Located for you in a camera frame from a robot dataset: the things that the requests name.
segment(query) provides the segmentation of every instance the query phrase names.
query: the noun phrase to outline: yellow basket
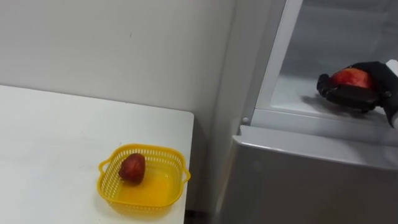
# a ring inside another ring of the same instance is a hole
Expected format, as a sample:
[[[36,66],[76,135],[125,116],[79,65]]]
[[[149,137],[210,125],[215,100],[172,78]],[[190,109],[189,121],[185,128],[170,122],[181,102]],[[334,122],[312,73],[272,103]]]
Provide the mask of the yellow basket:
[[[119,177],[122,161],[133,153],[145,157],[146,170],[139,185]],[[109,164],[106,171],[103,167]],[[98,166],[99,195],[117,212],[124,215],[161,215],[182,194],[184,183],[191,175],[185,167],[185,158],[178,151],[166,147],[127,144],[117,148],[111,157]]]

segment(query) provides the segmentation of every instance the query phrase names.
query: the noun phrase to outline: open refrigerator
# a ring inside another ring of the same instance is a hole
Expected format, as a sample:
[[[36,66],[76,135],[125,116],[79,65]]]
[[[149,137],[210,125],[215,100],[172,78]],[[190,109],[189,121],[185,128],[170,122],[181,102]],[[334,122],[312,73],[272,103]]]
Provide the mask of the open refrigerator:
[[[235,14],[210,147],[213,221],[398,223],[398,130],[382,108],[317,92],[322,73],[398,60],[398,1],[238,0]]]

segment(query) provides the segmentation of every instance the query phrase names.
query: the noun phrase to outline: red apple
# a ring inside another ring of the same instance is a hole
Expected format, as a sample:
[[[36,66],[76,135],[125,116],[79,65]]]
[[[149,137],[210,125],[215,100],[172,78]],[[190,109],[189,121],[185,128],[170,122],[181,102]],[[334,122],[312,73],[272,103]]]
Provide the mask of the red apple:
[[[345,68],[336,72],[332,75],[330,81],[334,84],[353,85],[371,90],[374,89],[374,85],[369,74],[356,68]]]
[[[145,174],[145,157],[142,154],[134,153],[123,160],[119,176],[123,180],[134,184],[140,184]]]

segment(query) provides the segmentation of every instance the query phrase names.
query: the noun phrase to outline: white table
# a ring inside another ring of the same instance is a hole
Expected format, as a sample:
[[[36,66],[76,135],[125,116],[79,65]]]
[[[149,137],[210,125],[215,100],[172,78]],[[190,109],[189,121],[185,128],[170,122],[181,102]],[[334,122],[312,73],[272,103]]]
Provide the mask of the white table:
[[[98,164],[120,145],[180,151],[189,165],[188,112],[0,86],[0,223],[145,223],[97,194]],[[182,224],[187,185],[151,223]]]

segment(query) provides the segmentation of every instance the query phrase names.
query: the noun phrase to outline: white wall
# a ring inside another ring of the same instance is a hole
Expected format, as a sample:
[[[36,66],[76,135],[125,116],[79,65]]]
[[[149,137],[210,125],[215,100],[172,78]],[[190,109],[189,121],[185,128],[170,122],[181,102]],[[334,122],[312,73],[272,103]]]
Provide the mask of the white wall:
[[[192,111],[210,130],[234,0],[2,0],[0,84]]]

